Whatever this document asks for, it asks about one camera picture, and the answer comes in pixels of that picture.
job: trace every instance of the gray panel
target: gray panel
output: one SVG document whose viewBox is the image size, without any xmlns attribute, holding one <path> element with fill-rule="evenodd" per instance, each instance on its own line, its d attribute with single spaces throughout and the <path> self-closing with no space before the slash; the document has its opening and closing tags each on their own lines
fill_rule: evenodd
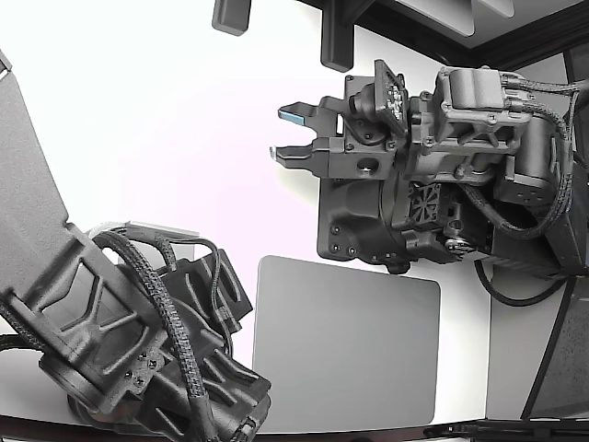
<svg viewBox="0 0 589 442">
<path fill-rule="evenodd" d="M 531 297 L 551 283 L 507 269 L 495 268 L 493 285 L 513 298 Z M 536 379 L 564 288 L 526 308 L 491 303 L 491 344 L 487 417 L 519 419 Z"/>
<path fill-rule="evenodd" d="M 427 425 L 440 287 L 334 265 L 260 263 L 254 370 L 271 379 L 263 433 Z"/>
</svg>

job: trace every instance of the black cable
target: black cable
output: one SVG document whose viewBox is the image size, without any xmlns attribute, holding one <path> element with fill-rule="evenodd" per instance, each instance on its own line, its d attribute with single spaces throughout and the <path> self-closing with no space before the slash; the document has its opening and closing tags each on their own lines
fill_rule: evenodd
<svg viewBox="0 0 589 442">
<path fill-rule="evenodd" d="M 142 238 L 141 236 L 134 236 L 130 235 L 129 230 L 127 227 L 115 227 L 111 231 L 124 235 L 130 240 L 143 242 L 144 244 L 149 244 L 152 247 L 155 247 L 160 254 L 163 256 L 164 261 L 166 262 L 166 266 L 170 271 L 175 271 L 177 266 L 176 255 L 174 250 L 172 249 L 171 244 L 186 244 L 186 245 L 203 245 L 204 247 L 208 248 L 211 253 L 213 254 L 214 258 L 214 271 L 212 272 L 212 282 L 211 282 L 211 304 L 214 311 L 214 316 L 216 321 L 219 323 L 221 327 L 221 331 L 225 340 L 225 353 L 229 356 L 233 357 L 234 353 L 234 346 L 233 346 L 233 338 L 231 337 L 231 331 L 228 329 L 227 325 L 225 324 L 226 320 L 231 320 L 234 325 L 238 325 L 236 319 L 233 316 L 227 302 L 223 296 L 219 295 L 219 280 L 221 278 L 221 270 L 225 270 L 226 274 L 229 275 L 229 281 L 233 286 L 234 290 L 236 291 L 237 301 L 241 300 L 241 293 L 238 290 L 237 284 L 233 277 L 230 276 L 230 272 L 226 269 L 226 264 L 221 260 L 219 250 L 215 246 L 215 244 L 206 238 L 201 237 L 194 237 L 190 239 L 177 239 L 177 238 L 169 238 L 166 237 L 164 234 L 156 234 L 154 240 L 149 240 L 146 238 Z M 221 299 L 223 303 L 223 307 L 219 308 L 218 298 Z"/>
<path fill-rule="evenodd" d="M 10 327 L 18 333 L 18 336 L 20 336 L 31 348 L 40 350 L 43 353 L 49 353 L 51 351 L 48 345 L 40 339 L 28 325 L 23 324 L 18 320 L 17 317 L 12 314 L 12 311 L 2 302 L 0 302 L 0 317 L 4 318 L 6 322 L 8 322 L 8 325 L 10 325 Z"/>
<path fill-rule="evenodd" d="M 154 240 L 148 240 L 145 238 L 129 236 L 129 230 L 127 227 L 115 227 L 110 231 L 124 235 L 132 241 L 142 242 L 144 244 L 152 246 L 159 252 L 160 255 L 162 255 L 164 263 L 166 264 L 166 267 L 170 272 L 174 272 L 178 269 L 178 260 L 176 259 L 176 253 L 174 252 L 174 249 L 172 248 L 169 240 L 165 238 L 163 235 L 156 234 Z"/>
<path fill-rule="evenodd" d="M 191 341 L 166 286 L 145 256 L 126 237 L 106 231 L 94 237 L 94 242 L 101 249 L 108 248 L 119 254 L 139 277 L 172 342 L 172 348 L 179 362 L 180 373 L 186 384 L 191 412 L 197 420 L 197 424 L 193 426 L 195 435 L 201 442 L 218 440 L 213 410 L 192 350 Z"/>
<path fill-rule="evenodd" d="M 200 246 L 204 246 L 207 249 L 209 249 L 213 255 L 213 259 L 214 259 L 214 270 L 212 271 L 212 281 L 211 281 L 211 304 L 213 306 L 213 311 L 214 311 L 214 315 L 215 318 L 217 320 L 217 322 L 219 323 L 219 325 L 221 326 L 221 330 L 223 331 L 223 335 L 225 338 L 225 352 L 230 355 L 233 356 L 233 339 L 231 337 L 231 332 L 229 331 L 229 329 L 227 328 L 227 325 L 225 324 L 226 320 L 232 320 L 234 323 L 237 323 L 235 318 L 233 317 L 233 313 L 231 313 L 231 310 L 229 309 L 228 305 L 226 304 L 226 300 L 224 297 L 220 297 L 219 296 L 219 280 L 221 277 L 221 267 L 222 267 L 222 261 L 221 261 L 221 256 L 219 254 L 219 249 L 217 249 L 217 246 L 210 241 L 209 239 L 206 238 L 201 238 L 201 237 L 197 237 L 197 238 L 190 238 L 190 239 L 175 239 L 175 238 L 168 238 L 168 240 L 171 243 L 174 244 L 191 244 L 191 245 L 200 245 Z M 226 316 L 226 318 L 224 318 L 224 316 L 221 315 L 221 309 L 219 308 L 219 303 L 218 303 L 218 297 L 221 298 L 221 302 L 223 302 L 224 304 L 224 315 Z"/>
<path fill-rule="evenodd" d="M 495 288 L 491 285 L 489 279 L 487 279 L 487 275 L 485 274 L 485 269 L 482 265 L 482 261 L 475 261 L 475 270 L 477 271 L 477 276 L 479 277 L 480 282 L 485 287 L 487 292 L 489 292 L 489 294 L 495 299 L 497 299 L 499 302 L 509 307 L 534 306 L 535 304 L 538 304 L 543 300 L 548 299 L 549 297 L 554 295 L 564 285 L 564 283 L 566 283 L 566 279 L 559 279 L 539 295 L 529 297 L 527 299 L 513 299 L 495 290 Z"/>
<path fill-rule="evenodd" d="M 0 352 L 5 350 L 40 350 L 28 343 L 19 334 L 2 334 L 0 335 Z"/>
<path fill-rule="evenodd" d="M 572 99 L 576 101 L 578 94 L 574 93 Z M 467 184 L 458 184 L 472 204 L 477 207 L 505 235 L 520 240 L 530 240 L 543 236 L 550 230 L 557 220 L 570 208 L 572 202 L 572 167 L 574 156 L 572 152 L 571 131 L 564 120 L 548 106 L 535 101 L 525 101 L 523 110 L 538 113 L 552 121 L 560 135 L 562 146 L 560 148 L 560 179 L 556 196 L 550 205 L 548 213 L 534 227 L 521 228 L 513 225 L 501 216 L 486 200 L 479 189 Z"/>
</svg>

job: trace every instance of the metal bracket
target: metal bracket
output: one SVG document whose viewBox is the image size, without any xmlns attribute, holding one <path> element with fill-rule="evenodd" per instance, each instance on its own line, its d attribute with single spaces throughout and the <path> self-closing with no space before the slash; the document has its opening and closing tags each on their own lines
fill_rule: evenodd
<svg viewBox="0 0 589 442">
<path fill-rule="evenodd" d="M 354 23 L 375 0 L 326 0 L 321 63 L 339 72 L 353 68 Z"/>
<path fill-rule="evenodd" d="M 215 0 L 213 28 L 240 36 L 249 26 L 251 0 Z"/>
</svg>

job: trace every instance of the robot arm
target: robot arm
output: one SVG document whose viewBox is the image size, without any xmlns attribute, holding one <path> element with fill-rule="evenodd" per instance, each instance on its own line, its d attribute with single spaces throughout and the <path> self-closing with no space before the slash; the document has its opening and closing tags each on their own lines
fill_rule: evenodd
<svg viewBox="0 0 589 442">
<path fill-rule="evenodd" d="M 403 77 L 376 61 L 374 77 L 346 77 L 343 100 L 281 108 L 318 138 L 272 155 L 320 177 L 323 258 L 391 273 L 419 259 L 470 259 L 543 278 L 586 275 L 587 172 L 573 161 L 572 118 L 587 90 L 586 81 L 443 67 L 433 93 L 410 97 Z M 559 116 L 533 92 L 570 97 L 570 112 Z"/>
<path fill-rule="evenodd" d="M 267 415 L 270 383 L 231 357 L 230 335 L 251 305 L 227 255 L 185 233 L 128 224 L 91 238 L 69 223 L 1 53 L 0 62 L 0 315 L 43 352 L 40 368 L 91 425 L 138 431 L 113 417 L 124 408 L 148 430 L 142 434 L 251 440 Z M 168 266 L 153 269 L 131 241 L 167 250 Z M 174 242 L 212 253 L 175 262 Z M 125 265 L 115 266 L 105 248 Z"/>
</svg>

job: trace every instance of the dark trim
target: dark trim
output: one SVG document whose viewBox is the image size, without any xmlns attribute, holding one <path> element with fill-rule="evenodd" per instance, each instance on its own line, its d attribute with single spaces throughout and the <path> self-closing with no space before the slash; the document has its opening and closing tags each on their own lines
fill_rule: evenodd
<svg viewBox="0 0 589 442">
<path fill-rule="evenodd" d="M 255 442 L 353 442 L 368 438 L 372 442 L 403 442 L 427 439 L 430 432 L 438 427 L 434 425 L 415 428 L 396 428 L 351 433 L 320 433 L 313 435 L 257 435 Z M 164 437 L 124 436 L 109 431 L 102 431 L 90 426 L 55 424 L 16 417 L 0 416 L 0 439 L 36 440 L 44 442 L 166 442 Z"/>
<path fill-rule="evenodd" d="M 324 0 L 298 1 L 321 10 L 325 5 Z M 479 65 L 472 59 L 470 49 L 378 2 L 360 15 L 356 25 L 442 64 L 473 67 Z"/>
<path fill-rule="evenodd" d="M 0 437 L 15 440 L 42 440 L 45 442 L 158 442 L 164 437 L 123 436 L 91 426 L 55 424 L 50 422 L 0 416 Z"/>
<path fill-rule="evenodd" d="M 323 0 L 298 0 L 323 9 Z M 589 2 L 567 7 L 475 48 L 466 46 L 376 2 L 356 21 L 386 39 L 396 41 L 443 64 L 513 71 L 589 42 Z"/>
<path fill-rule="evenodd" d="M 534 379 L 534 384 L 532 385 L 532 389 L 530 390 L 530 395 L 525 402 L 524 410 L 522 411 L 521 419 L 529 419 L 530 415 L 534 411 L 534 404 L 536 403 L 537 395 L 542 388 L 542 383 L 544 382 L 544 377 L 550 366 L 550 361 L 552 360 L 552 356 L 554 355 L 554 350 L 556 348 L 556 344 L 559 341 L 560 331 L 562 330 L 562 324 L 567 317 L 567 313 L 569 312 L 569 306 L 571 305 L 571 298 L 574 292 L 574 287 L 576 284 L 576 279 L 571 278 L 564 289 L 564 294 L 562 295 L 562 301 L 560 302 L 559 312 L 556 316 L 554 321 L 554 327 L 552 328 L 552 333 L 550 334 L 549 343 L 546 346 L 546 350 L 544 352 L 544 356 L 542 357 L 542 362 L 540 363 L 540 367 L 537 371 L 536 378 Z"/>
<path fill-rule="evenodd" d="M 298 1 L 323 11 L 321 63 L 340 72 L 353 67 L 353 23 L 443 64 L 486 64 L 503 71 L 589 42 L 589 2 L 584 1 L 472 49 L 375 0 Z M 248 29 L 250 6 L 251 0 L 215 0 L 213 27 L 241 35 Z"/>
<path fill-rule="evenodd" d="M 581 2 L 473 49 L 483 63 L 513 71 L 589 41 L 589 2 Z"/>
</svg>

